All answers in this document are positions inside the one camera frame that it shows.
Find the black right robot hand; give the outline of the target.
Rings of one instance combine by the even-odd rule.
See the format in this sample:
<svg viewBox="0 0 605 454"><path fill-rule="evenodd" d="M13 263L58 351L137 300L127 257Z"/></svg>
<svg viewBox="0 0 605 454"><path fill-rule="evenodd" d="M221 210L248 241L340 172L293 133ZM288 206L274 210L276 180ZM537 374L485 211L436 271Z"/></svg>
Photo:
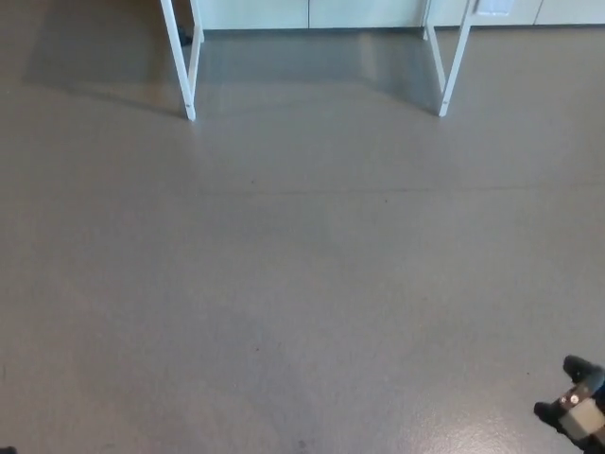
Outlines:
<svg viewBox="0 0 605 454"><path fill-rule="evenodd" d="M562 368L572 388L551 403L537 402L533 412L583 453L603 453L604 367L568 355Z"/></svg>

